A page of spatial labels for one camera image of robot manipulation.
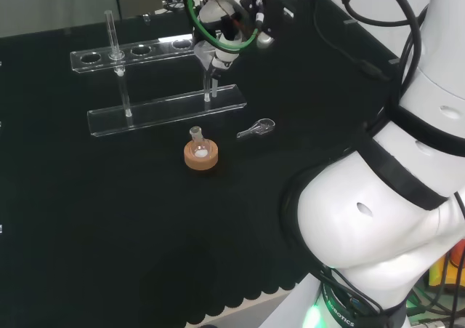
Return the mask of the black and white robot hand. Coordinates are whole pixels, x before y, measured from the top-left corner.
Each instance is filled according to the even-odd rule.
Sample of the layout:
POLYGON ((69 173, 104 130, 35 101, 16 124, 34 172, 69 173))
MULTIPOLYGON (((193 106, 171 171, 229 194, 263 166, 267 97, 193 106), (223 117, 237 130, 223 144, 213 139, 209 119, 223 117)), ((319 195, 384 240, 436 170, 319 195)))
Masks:
POLYGON ((185 0, 193 32, 202 47, 211 47, 207 74, 218 80, 241 53, 266 49, 294 13, 282 0, 185 0))

